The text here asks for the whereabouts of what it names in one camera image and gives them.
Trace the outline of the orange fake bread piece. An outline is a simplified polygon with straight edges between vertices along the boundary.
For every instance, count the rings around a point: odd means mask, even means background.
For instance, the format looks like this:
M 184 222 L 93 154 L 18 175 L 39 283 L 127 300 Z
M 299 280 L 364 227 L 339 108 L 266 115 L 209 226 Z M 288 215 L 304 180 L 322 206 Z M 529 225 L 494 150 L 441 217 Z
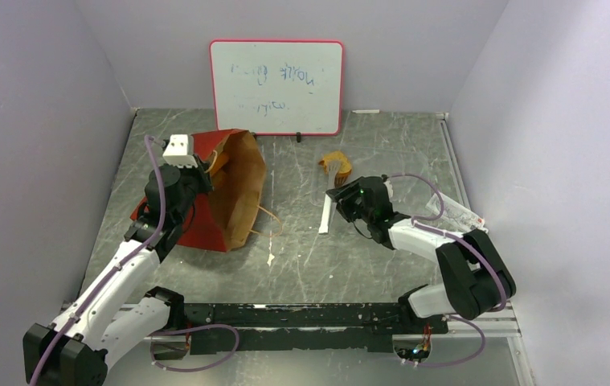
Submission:
M 351 172 L 352 172 L 351 161 L 340 150 L 335 150 L 333 152 L 325 154 L 321 158 L 321 160 L 318 162 L 318 164 L 324 169 L 326 175 L 327 175 L 326 166 L 329 162 L 340 162 L 342 164 L 342 167 L 340 169 L 338 176 L 342 178 L 342 185 L 344 185 L 346 183 L 347 178 L 351 175 Z

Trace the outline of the red paper bag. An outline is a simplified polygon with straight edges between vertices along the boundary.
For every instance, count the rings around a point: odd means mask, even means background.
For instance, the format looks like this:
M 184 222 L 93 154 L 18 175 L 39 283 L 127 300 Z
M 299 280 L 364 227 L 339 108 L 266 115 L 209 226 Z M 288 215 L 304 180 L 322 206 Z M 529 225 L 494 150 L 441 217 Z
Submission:
M 229 252 L 244 246 L 260 210 L 266 179 L 266 164 L 255 136 L 242 129 L 224 129 L 189 134 L 194 142 L 194 156 L 208 165 L 209 172 L 215 153 L 226 152 L 228 163 L 214 176 L 210 176 L 213 190 L 198 195 L 195 200 L 195 218 L 185 227 L 176 245 Z M 160 167 L 155 172 L 158 188 L 163 189 Z M 160 208 L 165 210 L 166 199 L 160 194 Z M 162 231 L 165 214 L 159 216 L 154 240 Z

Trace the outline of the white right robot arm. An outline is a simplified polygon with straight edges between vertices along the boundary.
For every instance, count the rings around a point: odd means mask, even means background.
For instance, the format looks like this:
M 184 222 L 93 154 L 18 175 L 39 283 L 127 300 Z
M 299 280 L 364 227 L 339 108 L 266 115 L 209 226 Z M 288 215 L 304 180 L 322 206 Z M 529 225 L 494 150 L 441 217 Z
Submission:
M 325 192 L 348 223 L 361 220 L 365 237 L 390 250 L 400 250 L 437 263 L 442 282 L 409 290 L 399 298 L 399 326 L 416 333 L 428 317 L 455 315 L 474 320 L 498 312 L 517 293 L 517 285 L 488 232 L 474 228 L 450 232 L 429 226 L 427 216 L 396 211 L 391 203 L 391 177 L 359 177 Z

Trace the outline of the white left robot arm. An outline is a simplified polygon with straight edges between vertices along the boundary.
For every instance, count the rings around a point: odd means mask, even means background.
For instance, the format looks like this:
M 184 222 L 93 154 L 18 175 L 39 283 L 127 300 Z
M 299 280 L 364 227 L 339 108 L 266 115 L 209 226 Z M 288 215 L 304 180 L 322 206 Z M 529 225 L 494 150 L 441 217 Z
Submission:
M 186 327 L 184 297 L 161 287 L 123 315 L 118 311 L 168 257 L 197 196 L 211 189 L 205 162 L 154 167 L 144 208 L 103 271 L 51 323 L 34 324 L 23 336 L 29 385 L 102 385 L 108 370 L 145 337 Z

